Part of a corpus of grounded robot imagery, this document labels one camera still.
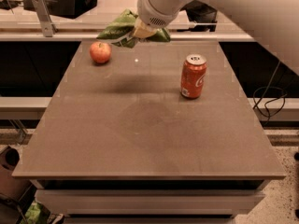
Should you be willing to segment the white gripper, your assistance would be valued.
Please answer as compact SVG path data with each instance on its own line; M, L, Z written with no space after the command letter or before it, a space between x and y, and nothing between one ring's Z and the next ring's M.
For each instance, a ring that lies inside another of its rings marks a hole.
M155 28L166 27L181 8L182 0L138 0L137 12L141 20L135 21L133 36L147 38L155 35Z

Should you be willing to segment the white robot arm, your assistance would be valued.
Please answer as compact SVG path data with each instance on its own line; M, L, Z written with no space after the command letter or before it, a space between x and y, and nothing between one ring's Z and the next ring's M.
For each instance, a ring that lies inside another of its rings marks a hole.
M137 0L139 18L153 28L173 21L192 0ZM228 17L299 75L299 0L197 0Z

